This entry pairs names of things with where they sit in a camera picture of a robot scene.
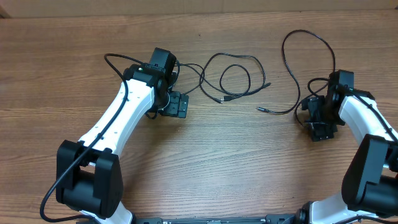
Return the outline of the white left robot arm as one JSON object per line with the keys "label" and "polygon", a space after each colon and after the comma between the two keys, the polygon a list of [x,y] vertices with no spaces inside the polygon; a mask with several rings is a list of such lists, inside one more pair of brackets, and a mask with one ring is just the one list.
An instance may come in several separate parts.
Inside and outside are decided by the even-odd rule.
{"label": "white left robot arm", "polygon": [[139,120],[158,115],[185,118],[189,97],[173,91],[177,58],[156,48],[144,63],[135,60],[124,72],[118,95],[99,121],[77,142],[65,140],[57,151],[56,200],[79,212],[88,223],[135,223],[122,203],[120,157]]}

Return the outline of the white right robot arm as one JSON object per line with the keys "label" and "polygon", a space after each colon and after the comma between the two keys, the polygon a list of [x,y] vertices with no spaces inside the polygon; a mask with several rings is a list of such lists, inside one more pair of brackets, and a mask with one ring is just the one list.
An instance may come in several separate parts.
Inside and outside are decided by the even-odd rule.
{"label": "white right robot arm", "polygon": [[324,200],[309,202],[297,211],[294,223],[390,223],[397,216],[397,131],[386,121],[368,91],[354,88],[354,74],[332,72],[327,94],[302,101],[309,112],[305,125],[312,141],[331,139],[338,126],[347,125],[358,150],[346,171],[341,190]]}

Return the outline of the black USB cable silver plug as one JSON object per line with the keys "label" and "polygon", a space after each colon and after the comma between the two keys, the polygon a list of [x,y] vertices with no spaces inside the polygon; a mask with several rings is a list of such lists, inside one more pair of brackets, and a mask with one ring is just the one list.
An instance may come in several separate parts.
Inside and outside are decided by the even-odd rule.
{"label": "black USB cable silver plug", "polygon": [[324,86],[322,86],[322,87],[321,87],[320,89],[318,89],[317,91],[313,91],[313,90],[310,89],[310,84],[311,84],[311,82],[308,82],[308,87],[307,87],[307,88],[308,88],[310,94],[309,94],[307,97],[305,97],[304,99],[300,99],[300,98],[301,98],[300,84],[299,84],[299,81],[297,80],[297,78],[295,77],[295,75],[293,74],[292,70],[290,69],[289,64],[288,64],[288,62],[287,62],[286,54],[285,54],[285,43],[286,43],[287,39],[288,39],[291,35],[297,34],[297,33],[306,33],[306,34],[312,35],[312,36],[314,36],[315,38],[317,38],[318,40],[320,40],[321,42],[323,42],[323,43],[326,45],[327,49],[328,49],[328,50],[330,51],[330,53],[331,53],[331,58],[332,58],[332,71],[333,71],[333,72],[336,71],[336,57],[335,57],[335,53],[334,53],[332,47],[330,46],[330,44],[329,44],[325,39],[323,39],[323,38],[320,37],[319,35],[315,34],[315,33],[312,32],[312,31],[309,31],[309,30],[304,30],[304,29],[296,29],[296,30],[293,30],[293,31],[289,32],[289,33],[284,37],[284,39],[283,39],[283,41],[282,41],[282,45],[281,45],[281,54],[282,54],[283,63],[284,63],[284,65],[285,65],[285,67],[286,67],[286,69],[287,69],[289,75],[293,78],[293,80],[294,80],[294,82],[295,82],[295,84],[296,84],[296,86],[297,86],[297,93],[298,93],[298,95],[297,95],[297,100],[296,100],[295,104],[294,104],[290,109],[287,109],[287,110],[285,110],[285,111],[272,111],[272,110],[269,110],[269,109],[266,109],[266,108],[263,108],[263,107],[257,107],[256,109],[257,109],[258,111],[263,112],[263,113],[270,113],[270,114],[274,114],[274,115],[288,114],[288,113],[290,113],[291,111],[293,111],[293,112],[294,112],[295,119],[296,119],[296,121],[298,122],[298,124],[301,125],[302,127],[305,127],[305,125],[299,120],[299,117],[298,117],[298,114],[297,114],[298,107],[299,107],[300,105],[303,104],[303,101],[304,101],[304,100],[307,100],[307,99],[309,99],[309,98],[312,97],[312,96],[318,97],[317,93],[320,92],[321,90],[325,89],[325,88],[327,87],[327,84],[325,84]]}

